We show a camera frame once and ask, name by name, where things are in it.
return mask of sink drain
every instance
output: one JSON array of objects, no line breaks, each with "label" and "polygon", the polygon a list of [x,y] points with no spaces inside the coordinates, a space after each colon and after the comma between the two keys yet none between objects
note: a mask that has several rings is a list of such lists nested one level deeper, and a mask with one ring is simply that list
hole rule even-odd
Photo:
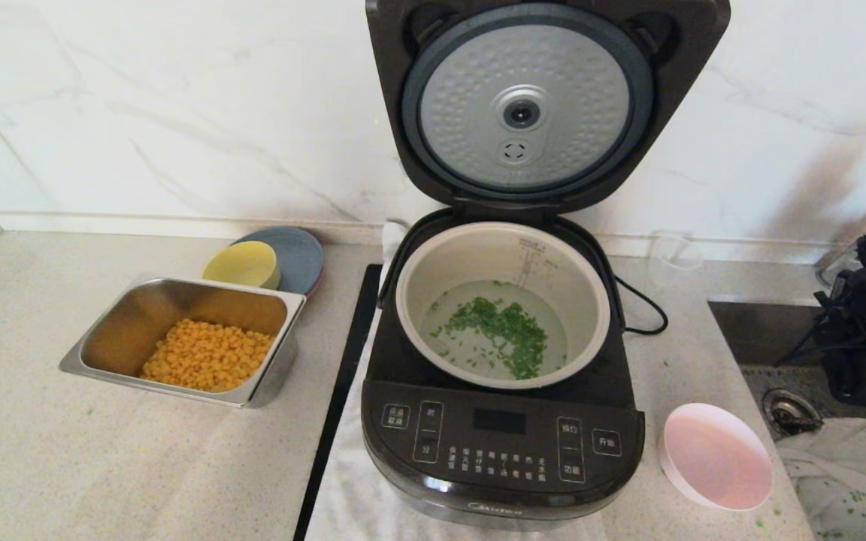
[{"label": "sink drain", "polygon": [[810,400],[787,389],[771,389],[761,400],[764,418],[780,434],[794,436],[817,431],[824,424]]}]

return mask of countertop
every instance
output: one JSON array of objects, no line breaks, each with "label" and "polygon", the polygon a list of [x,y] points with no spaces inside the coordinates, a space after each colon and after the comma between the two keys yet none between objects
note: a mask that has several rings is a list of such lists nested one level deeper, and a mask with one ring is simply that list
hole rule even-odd
[{"label": "countertop", "polygon": [[[195,277],[226,240],[10,232],[0,237],[0,539],[289,539],[363,270],[379,246],[326,246],[326,275],[295,329],[300,352],[271,404],[238,410],[60,373],[59,360],[135,275]],[[611,539],[813,539],[709,298],[789,301],[810,267],[708,261],[656,288],[646,260],[611,258],[671,316],[658,337],[625,335],[649,434],[640,468],[601,511]],[[628,325],[657,323],[623,294]],[[703,401],[768,443],[774,490],[729,513],[680,496],[656,435]]]}]

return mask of rice cooker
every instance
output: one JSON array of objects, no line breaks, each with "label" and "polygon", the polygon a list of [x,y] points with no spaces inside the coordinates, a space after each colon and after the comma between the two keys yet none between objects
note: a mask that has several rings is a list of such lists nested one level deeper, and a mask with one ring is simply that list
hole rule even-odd
[{"label": "rice cooker", "polygon": [[645,425],[616,281],[560,215],[628,178],[729,13],[728,0],[368,0],[403,168],[447,205],[392,261],[361,397],[368,453],[410,506],[546,530],[633,476]]}]

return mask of black strip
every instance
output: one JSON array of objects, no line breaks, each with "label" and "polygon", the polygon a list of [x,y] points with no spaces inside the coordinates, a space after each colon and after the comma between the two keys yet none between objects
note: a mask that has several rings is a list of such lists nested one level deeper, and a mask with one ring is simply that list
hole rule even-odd
[{"label": "black strip", "polygon": [[306,530],[310,526],[310,518],[313,517],[316,494],[319,493],[322,474],[326,471],[326,462],[329,460],[329,451],[333,447],[333,438],[336,437],[336,429],[339,428],[340,417],[343,415],[343,406],[347,403],[347,395],[350,394],[350,386],[353,384],[353,377],[356,376],[356,367],[360,364],[363,346],[370,334],[372,316],[376,311],[376,295],[379,292],[381,268],[381,264],[368,264],[363,276],[360,298],[357,300],[356,309],[353,311],[350,334],[347,335],[347,348],[343,350],[343,360],[341,360],[340,370],[336,374],[333,396],[329,400],[329,409],[326,410],[326,421],[323,422],[322,433],[319,436],[316,458],[313,459],[313,469],[310,471],[310,480],[306,485],[306,496],[303,496],[303,507],[299,510],[299,520],[296,521],[296,530],[292,535],[293,541],[302,541],[306,538]]}]

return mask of white bowl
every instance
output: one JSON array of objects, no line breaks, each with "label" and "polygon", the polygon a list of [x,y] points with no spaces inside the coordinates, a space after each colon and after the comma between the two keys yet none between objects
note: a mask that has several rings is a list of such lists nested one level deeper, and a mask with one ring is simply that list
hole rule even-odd
[{"label": "white bowl", "polygon": [[667,417],[657,452],[667,479],[702,506],[748,511],[767,500],[774,470],[752,429],[728,411],[689,403]]}]

